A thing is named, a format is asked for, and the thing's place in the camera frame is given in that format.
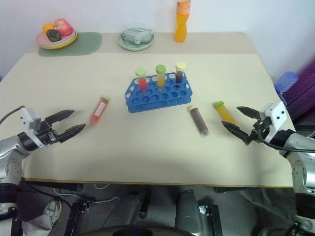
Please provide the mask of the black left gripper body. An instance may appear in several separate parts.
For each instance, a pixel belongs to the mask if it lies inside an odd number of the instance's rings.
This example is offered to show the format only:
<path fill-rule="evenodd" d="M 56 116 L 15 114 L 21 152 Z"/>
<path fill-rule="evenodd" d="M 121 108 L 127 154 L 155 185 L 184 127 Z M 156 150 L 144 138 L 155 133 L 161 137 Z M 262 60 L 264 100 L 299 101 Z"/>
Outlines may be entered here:
<path fill-rule="evenodd" d="M 46 146 L 52 145 L 60 141 L 59 134 L 52 128 L 53 124 L 58 120 L 43 120 L 40 123 L 40 129 L 37 130 L 37 138 Z"/>

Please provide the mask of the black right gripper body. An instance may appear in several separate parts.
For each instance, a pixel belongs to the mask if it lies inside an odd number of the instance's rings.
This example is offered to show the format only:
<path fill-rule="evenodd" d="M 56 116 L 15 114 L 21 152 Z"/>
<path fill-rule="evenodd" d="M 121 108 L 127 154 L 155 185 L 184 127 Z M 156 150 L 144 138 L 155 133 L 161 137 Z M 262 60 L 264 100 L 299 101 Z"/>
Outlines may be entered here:
<path fill-rule="evenodd" d="M 264 120 L 259 119 L 254 125 L 253 130 L 251 131 L 247 145 L 252 141 L 256 143 L 262 143 L 261 140 L 265 139 L 270 132 L 271 119 L 266 117 Z"/>

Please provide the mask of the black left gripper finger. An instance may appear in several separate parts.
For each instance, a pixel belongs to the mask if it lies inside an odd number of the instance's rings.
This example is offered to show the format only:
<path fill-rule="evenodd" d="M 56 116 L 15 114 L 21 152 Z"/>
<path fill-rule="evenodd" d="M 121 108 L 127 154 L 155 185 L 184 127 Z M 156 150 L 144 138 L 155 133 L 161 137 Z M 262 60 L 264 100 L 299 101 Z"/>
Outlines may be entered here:
<path fill-rule="evenodd" d="M 86 127 L 86 124 L 83 123 L 83 124 L 75 125 L 69 129 L 67 129 L 64 133 L 62 133 L 58 136 L 58 142 L 63 143 L 65 141 L 73 138 L 74 136 L 79 134 L 85 127 Z"/>
<path fill-rule="evenodd" d="M 60 112 L 57 112 L 53 115 L 50 115 L 48 117 L 45 118 L 45 120 L 47 121 L 47 123 L 51 126 L 53 123 L 62 121 L 66 118 L 68 118 L 70 115 L 72 115 L 75 111 L 68 109 L 68 110 L 62 110 Z"/>

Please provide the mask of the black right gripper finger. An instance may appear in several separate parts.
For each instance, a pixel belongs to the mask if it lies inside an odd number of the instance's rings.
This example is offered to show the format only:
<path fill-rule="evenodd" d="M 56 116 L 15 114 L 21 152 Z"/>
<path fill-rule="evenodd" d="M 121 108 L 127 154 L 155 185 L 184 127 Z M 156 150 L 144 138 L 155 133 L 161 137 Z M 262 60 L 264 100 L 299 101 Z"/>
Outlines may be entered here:
<path fill-rule="evenodd" d="M 245 107 L 245 106 L 238 106 L 236 107 L 241 113 L 243 113 L 244 115 L 250 117 L 250 118 L 254 118 L 256 120 L 260 119 L 260 112 L 250 108 L 250 107 Z"/>
<path fill-rule="evenodd" d="M 252 141 L 250 136 L 242 131 L 237 125 L 227 121 L 221 121 L 221 123 L 231 134 L 241 139 L 245 145 L 249 145 Z"/>

